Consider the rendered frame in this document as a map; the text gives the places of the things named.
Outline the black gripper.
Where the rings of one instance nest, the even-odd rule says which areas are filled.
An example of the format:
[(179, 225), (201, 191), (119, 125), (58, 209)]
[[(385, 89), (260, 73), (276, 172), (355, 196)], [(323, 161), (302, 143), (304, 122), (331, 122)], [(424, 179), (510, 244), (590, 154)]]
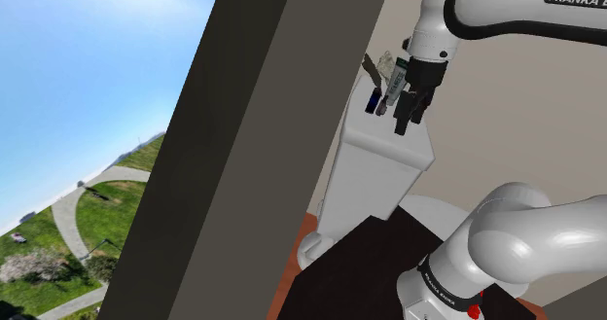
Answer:
[[(432, 103), (435, 88), (443, 82), (447, 66), (447, 61), (430, 62), (413, 56), (410, 58), (405, 80), (412, 91), (402, 91), (399, 96), (393, 114), (396, 119), (396, 134), (403, 136), (406, 133), (410, 119), (414, 124), (421, 123), (426, 109)], [(419, 91), (423, 93), (416, 103)]]

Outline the dark brown brush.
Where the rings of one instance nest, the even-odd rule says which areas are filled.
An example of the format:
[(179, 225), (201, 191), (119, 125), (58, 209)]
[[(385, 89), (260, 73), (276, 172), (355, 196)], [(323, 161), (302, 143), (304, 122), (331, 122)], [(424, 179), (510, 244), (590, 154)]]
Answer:
[(369, 74), (369, 76), (371, 77), (372, 81), (374, 82), (374, 85), (377, 88), (381, 88), (381, 82), (382, 82), (382, 77), (379, 74), (375, 64), (373, 63), (372, 59), (370, 58), (370, 56), (365, 53), (364, 54), (364, 58), (363, 61), (361, 63), (361, 66), (363, 67), (363, 69)]

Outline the dark robot stand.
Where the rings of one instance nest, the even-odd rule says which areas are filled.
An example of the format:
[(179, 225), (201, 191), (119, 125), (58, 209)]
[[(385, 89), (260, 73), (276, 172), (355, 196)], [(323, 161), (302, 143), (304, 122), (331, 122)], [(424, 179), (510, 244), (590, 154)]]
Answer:
[(471, 222), (445, 241), (397, 208), (370, 216), (294, 280), (276, 320), (538, 320), (473, 267)]

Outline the white tube with green cap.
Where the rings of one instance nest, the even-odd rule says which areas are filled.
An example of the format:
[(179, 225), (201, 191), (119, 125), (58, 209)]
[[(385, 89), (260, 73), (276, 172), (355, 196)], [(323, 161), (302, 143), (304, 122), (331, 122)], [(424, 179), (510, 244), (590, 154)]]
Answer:
[(407, 81), (406, 75), (409, 67), (409, 62), (401, 57), (398, 57), (395, 62), (393, 72), (390, 77), (384, 99), (387, 106), (393, 106), (397, 101), (400, 93), (405, 88)]

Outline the blue small bottle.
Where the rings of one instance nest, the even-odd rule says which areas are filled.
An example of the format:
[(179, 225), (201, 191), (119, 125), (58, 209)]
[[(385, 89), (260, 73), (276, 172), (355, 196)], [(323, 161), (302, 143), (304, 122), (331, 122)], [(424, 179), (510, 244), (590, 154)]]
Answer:
[(372, 94), (366, 105), (365, 112), (368, 114), (373, 114), (375, 112), (375, 109), (376, 109), (381, 97), (382, 97), (381, 88), (375, 87), (374, 90), (372, 91)]

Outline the white toilet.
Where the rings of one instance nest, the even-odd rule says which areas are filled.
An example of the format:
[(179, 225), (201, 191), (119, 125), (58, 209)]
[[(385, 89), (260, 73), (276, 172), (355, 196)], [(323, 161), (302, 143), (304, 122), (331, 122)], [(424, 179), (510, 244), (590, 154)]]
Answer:
[(364, 111), (375, 88), (363, 74), (349, 95), (317, 228), (301, 242), (297, 259), (305, 269), (370, 216), (385, 220), (402, 206), (441, 239), (456, 231), (469, 213), (429, 196), (410, 194), (435, 160), (424, 123), (399, 136), (395, 121)]

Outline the grey translucent crumpled object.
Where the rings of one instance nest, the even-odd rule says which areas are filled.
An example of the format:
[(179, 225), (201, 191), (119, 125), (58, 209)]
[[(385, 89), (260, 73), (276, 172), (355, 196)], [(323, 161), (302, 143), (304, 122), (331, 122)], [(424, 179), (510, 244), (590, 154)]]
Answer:
[(386, 83), (389, 83), (394, 67), (395, 60), (390, 51), (386, 51), (377, 61), (376, 70)]

